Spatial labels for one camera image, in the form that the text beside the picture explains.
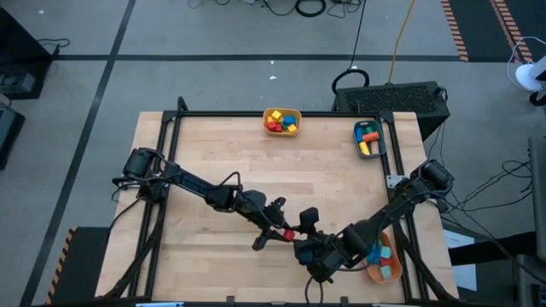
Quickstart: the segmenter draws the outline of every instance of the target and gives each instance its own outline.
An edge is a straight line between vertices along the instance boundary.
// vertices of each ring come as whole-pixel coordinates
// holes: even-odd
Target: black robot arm
[[[160,171],[153,172],[153,165],[159,164]],[[237,184],[225,184],[237,176]],[[158,203],[166,197],[166,185],[173,184],[200,196],[215,211],[235,212],[262,230],[254,241],[253,249],[261,250],[267,240],[289,242],[292,230],[284,218],[281,208],[284,198],[278,198],[266,205],[265,195],[259,191],[243,191],[238,172],[232,173],[219,185],[213,185],[184,170],[180,165],[168,161],[156,150],[149,148],[133,149],[123,169],[123,176],[114,178],[118,187],[140,186],[137,198]],[[284,229],[281,235],[275,229]]]
[[[330,281],[338,270],[350,270],[369,254],[371,246],[379,239],[380,232],[393,225],[401,234],[397,241],[409,254],[416,268],[423,275],[438,298],[455,299],[434,278],[433,274],[412,249],[404,235],[399,219],[428,199],[442,199],[453,186],[453,176],[437,161],[426,161],[415,169],[410,178],[403,179],[390,194],[390,202],[367,220],[349,224],[337,235],[316,232],[313,224],[318,221],[318,211],[308,209],[300,214],[307,233],[306,240],[294,240],[295,257],[317,282]]]

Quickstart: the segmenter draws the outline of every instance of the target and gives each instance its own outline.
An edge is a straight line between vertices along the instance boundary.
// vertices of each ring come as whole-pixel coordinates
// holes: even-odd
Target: toy block
[[[384,266],[381,267],[381,275],[383,276],[383,279],[390,279],[391,278],[391,267],[390,266]]]
[[[379,140],[379,133],[377,131],[369,133],[369,134],[365,134],[362,137],[363,142],[373,142],[373,141],[377,141],[377,140]]]
[[[362,136],[363,136],[363,130],[362,128],[356,128],[355,129],[355,138],[357,139],[357,142],[361,142],[362,141]]]
[[[282,122],[285,124],[285,125],[296,125],[296,118],[294,116],[285,116],[283,119],[282,119]]]
[[[275,132],[276,131],[276,123],[275,122],[269,122],[269,123],[267,123],[266,128],[269,131]]]
[[[381,248],[381,257],[382,258],[390,258],[392,255],[391,247],[383,246]]]
[[[390,264],[392,264],[392,258],[380,258],[379,259],[379,264],[381,266],[390,265]]]
[[[289,125],[288,126],[288,132],[295,132],[298,129],[295,125]]]
[[[274,112],[271,114],[271,117],[272,117],[276,122],[282,121],[282,113],[280,113],[279,111],[274,111]]]
[[[366,142],[360,142],[358,143],[358,146],[360,147],[360,151],[362,151],[363,154],[369,155],[369,149]]]

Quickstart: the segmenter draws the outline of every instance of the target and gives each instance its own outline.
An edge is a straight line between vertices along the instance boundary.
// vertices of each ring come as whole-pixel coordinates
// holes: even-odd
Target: wooden table
[[[161,113],[140,114],[133,148],[155,148],[160,119]],[[337,233],[387,202],[380,159],[357,156],[351,132],[358,120],[363,119],[303,118],[299,135],[291,138],[267,136],[261,118],[183,118],[175,161],[210,182],[239,171],[245,189],[264,192],[268,201],[287,199],[283,209],[289,223],[297,224],[299,212],[315,206],[320,212],[317,228]],[[409,174],[426,159],[415,114],[395,113],[395,125]],[[383,128],[388,136],[388,127]],[[394,174],[389,137],[386,143]],[[135,194],[136,190],[121,193],[117,213]],[[134,258],[143,207],[128,211],[113,229],[96,295],[107,292]],[[417,206],[415,223],[423,260],[446,290],[458,296],[438,209],[427,203]],[[387,233],[393,238],[391,229]],[[298,265],[292,246],[270,241],[255,252],[251,245],[258,234],[244,218],[216,212],[197,196],[171,188],[153,300],[225,301],[234,295],[238,302],[304,302],[309,273]],[[418,298],[409,259],[408,264],[412,292]],[[146,262],[137,293],[143,293],[147,271]],[[352,303],[404,301],[400,281],[379,285],[366,272],[337,272],[333,278],[334,284],[324,286],[325,303],[338,303],[341,296]],[[318,302],[318,295],[313,282],[311,302]]]

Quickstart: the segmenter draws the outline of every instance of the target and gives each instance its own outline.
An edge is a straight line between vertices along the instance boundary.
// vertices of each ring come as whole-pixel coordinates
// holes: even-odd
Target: gray floor
[[[109,54],[127,0],[0,0],[35,38],[70,38],[68,55]],[[276,9],[286,8],[281,1]],[[369,0],[358,48],[360,55],[390,55],[408,2]],[[322,15],[273,16],[259,3],[205,1],[189,9],[185,0],[136,0],[120,54],[250,55],[350,54],[358,22]],[[456,55],[439,2],[418,1],[400,45],[402,55]],[[347,61],[117,61],[107,84],[73,191],[47,261],[34,303],[42,303],[67,230],[107,226],[113,219],[110,179],[130,150],[141,111],[173,109],[184,96],[191,109],[261,110],[294,107],[328,110],[330,85]],[[390,63],[356,62],[384,84]],[[14,101],[26,116],[8,167],[0,172],[0,297],[16,305],[61,191],[84,120],[102,75],[103,61],[57,61],[40,99]],[[546,128],[545,115],[506,79],[502,63],[398,62],[394,83],[436,80],[449,91],[444,162],[456,177],[461,198],[502,169],[506,159],[527,160],[526,138]],[[340,86],[357,86],[348,78]],[[426,141],[430,147],[433,137]],[[432,156],[439,158],[439,142]],[[468,207],[519,198],[526,180],[507,177]],[[529,199],[516,206],[472,214],[494,235],[533,228]],[[462,223],[474,230],[464,216]]]

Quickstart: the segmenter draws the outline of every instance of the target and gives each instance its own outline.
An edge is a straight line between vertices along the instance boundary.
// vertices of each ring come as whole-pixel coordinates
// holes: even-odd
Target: black cable
[[[189,7],[190,9],[197,9],[197,8],[199,8],[199,7],[203,4],[203,2],[204,2],[205,0],[200,0],[196,5],[191,5],[191,3],[192,3],[193,1],[194,1],[194,0],[188,0],[188,1],[186,2],[186,5],[188,5],[188,7]],[[222,6],[224,6],[224,5],[228,5],[228,4],[231,2],[231,0],[227,0],[227,1],[224,2],[224,3],[221,3],[219,0],[214,0],[214,2],[216,2],[217,5],[222,5]]]
[[[129,187],[136,187],[136,186],[140,186],[140,183],[138,182],[130,182],[130,183],[126,183],[126,184],[122,184],[120,186],[118,186],[118,188],[116,188],[115,191],[113,191],[112,193],[112,196],[110,196],[110,200],[111,201],[114,201],[113,198],[116,196],[117,193],[119,193],[120,191],[122,190],[126,190],[127,188]]]
[[[504,165],[507,164],[507,163],[517,163],[519,165],[524,165],[525,168],[529,171],[529,175],[527,175],[527,176],[516,175],[516,174],[510,174],[510,176],[514,176],[514,177],[518,177],[518,178],[531,178],[531,168],[529,167],[529,165],[527,163],[522,163],[522,162],[519,162],[518,160],[513,160],[513,159],[506,160],[501,164],[502,170],[506,171],[506,172],[508,172],[508,170],[506,169],[506,166],[504,166]]]
[[[453,217],[453,215],[450,214],[451,218],[453,219],[453,221],[449,220],[449,218],[445,218],[445,217],[442,217],[443,220],[447,221],[447,222],[450,222],[450,223],[453,223],[457,226],[459,226],[461,229],[465,230],[467,233],[469,233],[470,235],[473,235],[473,236],[477,236],[483,240],[487,240],[493,244],[495,244],[495,246],[497,246],[497,248],[504,254],[504,256],[506,256],[506,258],[509,258],[515,265],[519,266],[521,269],[523,269],[527,274],[529,274],[531,277],[533,277],[534,279],[536,279],[537,281],[541,282],[543,285],[546,285],[546,281],[542,278],[540,278],[539,276],[535,275],[534,273],[531,272],[530,269],[528,269],[525,265],[523,264],[520,264],[516,258],[514,256],[512,256],[507,250],[506,248],[504,248],[504,246],[502,246],[501,243],[498,242],[497,238],[491,233],[489,232],[484,226],[482,226],[480,223],[478,223],[478,221],[476,221],[474,218],[470,217],[470,215],[468,215],[466,212],[464,212],[467,217],[469,217],[471,220],[473,220],[480,228],[482,228],[489,236],[487,235],[482,235],[480,233],[477,233],[475,231],[472,231],[464,226],[461,225],[461,223],[459,223],[459,221],[456,220],[455,217]]]
[[[321,8],[317,11],[317,12],[313,12],[313,13],[308,13],[308,12],[305,12],[303,11],[299,5],[301,3],[304,3],[304,2],[320,2],[321,3]],[[318,15],[322,14],[324,12],[324,10],[326,9],[326,0],[298,0],[296,1],[296,12],[298,12],[298,14],[304,16],[304,17],[317,17]]]
[[[12,101],[11,101],[11,99],[9,97],[7,97],[7,96],[5,96],[5,97],[6,97],[6,99],[8,99],[8,106],[6,106],[4,109],[7,110],[7,109],[11,108]]]
[[[72,43],[70,41],[70,39],[68,38],[57,38],[57,39],[53,39],[53,38],[40,38],[37,40],[39,43],[42,44],[42,46],[45,46],[45,45],[51,45],[51,46],[59,46],[59,48],[65,48],[65,47],[68,47],[70,45],[70,43]]]
[[[112,223],[110,224],[110,227],[108,228],[108,239],[110,238],[110,233],[112,232],[112,229],[113,229],[113,226],[116,224],[116,222],[119,220],[119,218],[121,216],[123,216],[127,211],[129,211],[133,206],[135,206],[136,204],[138,204],[140,200],[135,200],[132,202],[132,204],[128,205],[122,212],[120,212],[115,218],[114,220],[112,221]]]
[[[367,72],[365,72],[362,69],[352,69],[352,64],[355,61],[355,56],[357,54],[357,46],[358,46],[358,39],[360,38],[360,30],[362,29],[362,20],[364,18],[364,11],[366,10],[366,3],[368,0],[363,0],[362,4],[362,11],[360,12],[360,21],[358,22],[358,31],[357,31],[357,39],[355,39],[355,46],[352,49],[352,56],[351,56],[351,64],[349,64],[349,67],[342,72],[339,76],[337,76],[334,81],[332,82],[332,92],[334,92],[334,95],[338,95],[338,82],[346,75],[351,73],[358,73],[361,74],[364,77],[364,87],[369,86],[369,75]]]
[[[350,2],[350,3],[342,3],[342,2],[337,2],[335,0],[331,0],[332,1],[332,6],[330,7],[330,9],[328,9],[326,11],[326,14],[332,16],[332,17],[335,17],[335,18],[339,18],[339,19],[344,19],[346,17],[347,14],[351,14],[351,13],[354,13],[356,11],[358,11],[358,9],[360,9],[360,5],[362,4],[362,1],[363,0],[358,0],[358,3],[353,3],[353,2]],[[335,7],[337,7],[338,5],[341,6],[341,11],[343,12],[343,15],[337,15],[337,14],[333,14],[332,13],[332,9],[334,9]],[[354,9],[354,10],[350,10],[349,9],[349,6],[350,5],[354,5],[356,6],[357,8]]]
[[[354,63],[355,61],[355,55],[357,54],[358,39],[360,38],[360,29],[362,29],[362,20],[364,18],[364,10],[366,10],[367,2],[368,0],[363,0],[362,12],[360,12],[360,21],[358,22],[357,39],[355,39],[355,47],[352,49],[351,64],[349,64],[349,68],[347,68],[347,70],[351,69],[352,63]]]
[[[470,200],[472,200],[474,197],[478,196],[480,193],[484,192],[487,188],[489,188],[490,186],[492,186],[493,184],[499,182],[501,179],[503,179],[504,177],[512,174],[514,171],[517,171],[518,169],[526,166],[527,164],[529,164],[529,162],[526,162],[524,164],[521,164],[520,166],[512,169],[511,171],[507,171],[507,172],[504,172],[502,171],[502,175],[496,175],[498,176],[497,179],[495,179],[494,181],[491,182],[491,179],[493,179],[494,177],[490,178],[487,182],[487,184],[482,184],[481,186],[479,186],[477,189],[475,189],[473,192],[471,192],[470,194],[467,195],[467,197],[465,197],[465,200],[462,202],[462,205],[466,205]]]
[[[483,207],[474,208],[474,209],[457,209],[457,210],[463,211],[463,212],[474,212],[474,211],[479,211],[479,210],[485,210],[485,209],[499,208],[499,207],[504,207],[504,206],[515,205],[515,204],[519,203],[520,201],[524,200],[525,198],[527,198],[527,196],[529,196],[531,194],[532,194],[532,192],[529,192],[529,193],[521,196],[519,199],[514,200],[514,201],[510,201],[509,203],[506,203],[506,204],[494,205],[494,206],[483,206]]]
[[[445,133],[445,122],[442,124],[442,140],[440,140],[440,160],[442,161],[442,166],[445,167],[444,162],[444,133]]]
[[[311,285],[312,280],[313,280],[313,276],[309,277],[309,280],[305,284],[304,295],[305,295],[305,302],[307,303],[307,306],[311,306],[311,302],[309,301],[309,286]],[[322,302],[324,301],[324,289],[322,289],[321,282],[318,283],[318,287],[320,288],[320,291],[321,291],[321,300],[318,302],[318,305],[321,306]]]
[[[436,145],[436,141],[438,140],[438,136],[440,135],[440,129],[442,129],[441,126],[436,130],[436,136],[434,137],[433,145],[431,145],[431,147],[428,149],[427,158],[429,158],[429,159],[430,159],[430,154],[431,154],[432,151],[433,151],[434,145]]]
[[[292,13],[295,9],[296,9],[296,6],[298,5],[298,2],[299,0],[296,0],[296,2],[294,3],[293,7],[287,12],[287,13],[277,13],[276,11],[273,10],[273,8],[270,6],[270,0],[264,0],[264,3],[265,3],[265,7],[267,9],[269,9],[269,11],[271,13],[273,13],[274,15],[277,15],[277,16],[286,16],[286,15],[289,15],[290,13]]]

